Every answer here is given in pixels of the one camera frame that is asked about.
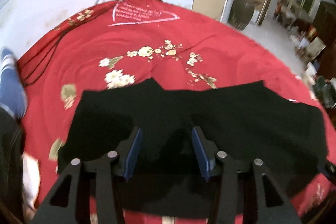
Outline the red floral bed blanket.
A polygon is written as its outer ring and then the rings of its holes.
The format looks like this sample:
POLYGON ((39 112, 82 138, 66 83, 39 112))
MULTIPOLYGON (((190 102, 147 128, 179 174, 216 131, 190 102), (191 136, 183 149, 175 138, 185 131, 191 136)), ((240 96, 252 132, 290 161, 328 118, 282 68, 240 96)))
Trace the red floral bed blanket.
POLYGON ((56 180, 56 143, 65 141, 86 89, 108 87, 107 73, 132 83, 206 90, 258 80, 288 99, 317 106, 302 79, 268 50, 209 17, 155 0, 108 2, 46 33, 20 59, 29 108, 25 150, 38 159, 42 203, 56 180))

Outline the black pants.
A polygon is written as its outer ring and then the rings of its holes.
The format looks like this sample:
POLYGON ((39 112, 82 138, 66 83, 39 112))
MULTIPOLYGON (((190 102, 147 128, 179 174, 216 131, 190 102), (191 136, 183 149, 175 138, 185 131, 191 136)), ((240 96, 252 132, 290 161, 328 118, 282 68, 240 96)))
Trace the black pants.
POLYGON ((74 158, 102 157, 140 127, 143 142, 134 175, 117 183, 122 206, 206 218, 219 179, 201 176, 191 143, 195 126, 236 160, 262 159, 291 198, 311 182, 328 153, 319 108, 282 98, 262 82, 197 92, 164 90, 148 79, 82 94, 59 150, 58 170, 74 158))

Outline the dark ceramic jar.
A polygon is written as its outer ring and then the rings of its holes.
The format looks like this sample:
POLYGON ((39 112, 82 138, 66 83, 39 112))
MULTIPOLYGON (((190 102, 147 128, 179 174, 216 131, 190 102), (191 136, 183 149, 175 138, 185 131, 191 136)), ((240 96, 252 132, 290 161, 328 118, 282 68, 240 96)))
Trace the dark ceramic jar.
POLYGON ((234 0, 228 17, 228 24, 237 30, 244 30, 252 19, 255 7, 254 0, 234 0))

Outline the blue white sock foot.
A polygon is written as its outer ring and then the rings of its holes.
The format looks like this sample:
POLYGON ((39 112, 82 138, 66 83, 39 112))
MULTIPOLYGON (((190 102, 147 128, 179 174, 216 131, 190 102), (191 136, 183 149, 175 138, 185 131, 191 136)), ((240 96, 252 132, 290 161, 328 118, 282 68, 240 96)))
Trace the blue white sock foot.
POLYGON ((1 108, 14 119, 21 119, 24 117, 27 107, 27 95, 18 74, 15 55, 8 48, 2 48, 1 108))

